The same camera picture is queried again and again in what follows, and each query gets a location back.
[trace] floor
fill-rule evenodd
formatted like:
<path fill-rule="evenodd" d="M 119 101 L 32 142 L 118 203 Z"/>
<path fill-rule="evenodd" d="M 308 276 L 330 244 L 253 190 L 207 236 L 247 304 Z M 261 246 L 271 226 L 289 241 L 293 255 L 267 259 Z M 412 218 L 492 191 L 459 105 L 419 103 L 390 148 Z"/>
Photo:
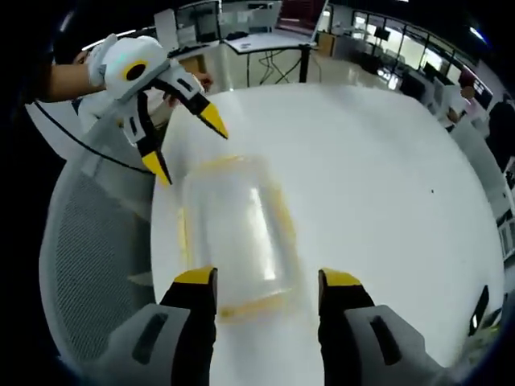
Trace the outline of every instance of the floor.
<path fill-rule="evenodd" d="M 229 47 L 222 45 L 217 48 L 221 52 L 209 52 L 206 56 L 206 67 L 212 74 L 215 84 L 213 85 L 212 92 L 227 91 L 227 89 L 238 89 L 247 87 L 246 66 L 247 56 L 237 55 Z M 226 89 L 221 88 L 220 75 L 217 75 L 217 65 L 220 62 L 220 55 L 226 62 L 227 72 L 226 75 Z M 288 72 L 300 58 L 300 52 L 289 51 L 274 51 L 273 61 L 281 72 Z M 299 81 L 299 67 L 293 69 L 288 75 L 287 79 L 291 82 Z M 250 87 L 256 87 L 260 84 L 263 76 L 267 72 L 266 67 L 266 54 L 264 52 L 252 54 L 250 56 L 250 72 L 249 82 Z M 280 79 L 281 75 L 277 70 L 274 70 L 271 75 L 266 79 L 263 84 L 274 84 Z M 324 84 L 351 84 L 361 87 L 389 89 L 385 80 L 379 76 L 374 76 L 361 69 L 360 66 L 345 62 L 343 60 L 334 60 L 320 56 L 316 53 L 311 54 L 308 73 L 308 83 L 324 83 Z"/>

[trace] desk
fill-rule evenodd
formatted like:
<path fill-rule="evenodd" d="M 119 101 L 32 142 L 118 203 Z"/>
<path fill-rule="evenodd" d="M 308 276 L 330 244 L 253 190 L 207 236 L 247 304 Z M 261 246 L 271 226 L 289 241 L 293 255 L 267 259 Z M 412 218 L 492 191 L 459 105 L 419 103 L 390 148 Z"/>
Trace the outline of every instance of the desk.
<path fill-rule="evenodd" d="M 247 55 L 247 87 L 250 86 L 250 54 L 275 50 L 300 50 L 299 83 L 306 83 L 309 53 L 315 46 L 315 43 L 274 33 L 252 34 L 235 40 L 226 39 L 224 43 L 231 47 L 238 55 Z"/>
<path fill-rule="evenodd" d="M 163 143 L 174 185 L 154 189 L 156 301 L 185 266 L 176 241 L 184 176 L 223 155 L 260 154 L 294 222 L 313 312 L 318 269 L 350 272 L 425 337 L 437 362 L 453 363 L 484 285 L 487 313 L 501 306 L 504 274 L 483 188 L 447 131 L 414 99 L 371 88 L 281 84 L 210 100 L 228 141 L 177 108 Z"/>

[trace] clear plastic container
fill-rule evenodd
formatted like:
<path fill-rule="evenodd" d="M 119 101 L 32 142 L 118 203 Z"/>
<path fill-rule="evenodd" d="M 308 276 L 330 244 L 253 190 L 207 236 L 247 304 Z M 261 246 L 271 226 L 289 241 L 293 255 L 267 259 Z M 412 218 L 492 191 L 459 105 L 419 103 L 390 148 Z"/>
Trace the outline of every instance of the clear plastic container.
<path fill-rule="evenodd" d="M 183 215 L 188 268 L 218 268 L 212 384 L 322 384 L 318 315 L 264 160 L 223 158 L 191 172 Z"/>

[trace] round table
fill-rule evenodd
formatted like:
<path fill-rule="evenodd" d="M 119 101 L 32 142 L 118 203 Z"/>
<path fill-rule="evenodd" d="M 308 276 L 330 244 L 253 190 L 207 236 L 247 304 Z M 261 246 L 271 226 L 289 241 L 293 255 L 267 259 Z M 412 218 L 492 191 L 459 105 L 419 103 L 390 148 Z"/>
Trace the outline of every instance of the round table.
<path fill-rule="evenodd" d="M 228 141 L 181 107 L 163 143 L 174 185 L 154 189 L 156 300 L 184 269 L 184 176 L 223 155 L 259 154 L 293 219 L 313 309 L 318 270 L 349 272 L 425 337 L 438 363 L 452 364 L 484 285 L 486 312 L 501 306 L 504 275 L 485 193 L 447 131 L 416 100 L 371 88 L 288 84 L 209 99 Z"/>

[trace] ceiling light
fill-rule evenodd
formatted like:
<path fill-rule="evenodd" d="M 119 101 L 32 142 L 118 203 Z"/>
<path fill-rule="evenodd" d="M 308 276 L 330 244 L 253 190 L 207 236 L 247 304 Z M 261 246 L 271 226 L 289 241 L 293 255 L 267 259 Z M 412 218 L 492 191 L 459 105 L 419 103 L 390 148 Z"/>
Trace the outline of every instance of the ceiling light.
<path fill-rule="evenodd" d="M 119 34 L 116 34 L 117 37 L 120 37 L 120 36 L 125 36 L 125 35 L 130 35 L 130 34 L 133 34 L 134 32 L 136 32 L 136 30 L 130 30 L 130 31 L 125 31 L 125 32 L 120 32 Z M 100 39 L 98 40 L 97 42 L 95 43 L 91 43 L 89 45 L 87 45 L 86 47 L 82 47 L 82 51 L 86 51 L 88 50 L 89 48 L 93 48 L 95 47 L 96 45 L 100 44 L 100 43 L 103 43 L 105 39 Z"/>
<path fill-rule="evenodd" d="M 486 43 L 486 40 L 484 39 L 483 35 L 481 35 L 476 28 L 468 28 L 468 30 L 478 39 L 483 40 Z"/>

